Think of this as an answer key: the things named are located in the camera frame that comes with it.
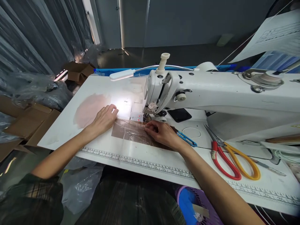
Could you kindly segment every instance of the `forearm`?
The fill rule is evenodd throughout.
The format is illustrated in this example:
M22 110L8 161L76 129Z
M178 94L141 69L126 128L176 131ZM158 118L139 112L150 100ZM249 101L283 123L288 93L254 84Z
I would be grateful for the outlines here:
M57 175L76 153L90 141L90 137L84 132L79 133L48 155L31 173L43 179Z
M178 149L224 224L264 224L238 193L190 146Z

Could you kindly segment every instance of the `gray wall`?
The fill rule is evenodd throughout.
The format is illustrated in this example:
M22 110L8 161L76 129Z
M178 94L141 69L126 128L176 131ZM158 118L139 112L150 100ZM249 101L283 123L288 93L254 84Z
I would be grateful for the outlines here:
M107 48L122 48L118 0L94 0L96 3L101 38Z
M273 2L151 0L143 46L215 43L222 33L238 39L260 26Z
M143 47L147 0L122 1L123 43L125 47Z

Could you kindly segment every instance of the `purple basket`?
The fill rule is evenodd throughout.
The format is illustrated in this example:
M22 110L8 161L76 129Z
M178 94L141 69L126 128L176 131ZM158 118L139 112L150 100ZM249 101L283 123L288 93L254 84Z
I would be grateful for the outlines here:
M192 187L188 187L188 186L181 186L177 192L176 192L176 198L177 198L177 204L179 205L179 196L180 193L183 189L187 188L188 190L192 191L197 199L197 205L208 209L209 211L209 219L206 217L203 217L203 221L198 222L197 224L200 225L223 225L222 221L220 220L218 214L216 213L216 211L214 210L213 206L211 205L211 203L209 202L209 200L207 199L206 195L204 194L204 191L202 190L198 190Z

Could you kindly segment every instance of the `right hand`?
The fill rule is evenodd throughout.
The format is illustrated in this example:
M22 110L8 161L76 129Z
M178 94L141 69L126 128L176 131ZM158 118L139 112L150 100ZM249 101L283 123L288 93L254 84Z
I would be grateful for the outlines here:
M167 123L151 120L146 124L145 131L154 140L172 149L179 150L189 147L189 144L182 140Z
M119 110L114 104L103 107L96 115L94 121L82 130L91 140L105 133L113 126Z

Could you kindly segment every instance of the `ruler markings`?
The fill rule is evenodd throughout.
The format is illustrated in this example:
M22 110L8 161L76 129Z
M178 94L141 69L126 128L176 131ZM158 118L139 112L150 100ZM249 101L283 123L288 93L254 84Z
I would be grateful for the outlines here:
M94 155L97 157L102 157L105 159L110 159L110 160L117 161L117 162L126 163L126 164L129 164L132 166L145 168L148 170L157 171L160 173L169 174L169 175L181 177L184 179L196 181L196 179L192 175L192 172L189 170L180 169L180 168L164 165L161 163L155 163L155 162L151 162L151 161L147 161L147 160L142 160L142 159L138 159L135 157L129 157L129 156L113 153L113 152L102 151L102 150L99 150L96 148L90 148L90 147L86 147L86 146L83 147L80 150L80 152ZM290 205L290 206L294 206L294 207L300 206L300 198L295 197L295 196L291 196L291 195L283 194L280 192L271 191L271 190L267 190L264 188L255 187L252 185L239 183L239 182L235 182L235 181L231 181L231 180L226 180L226 182L235 191L237 191L239 193L262 198L262 199L280 203L283 205Z

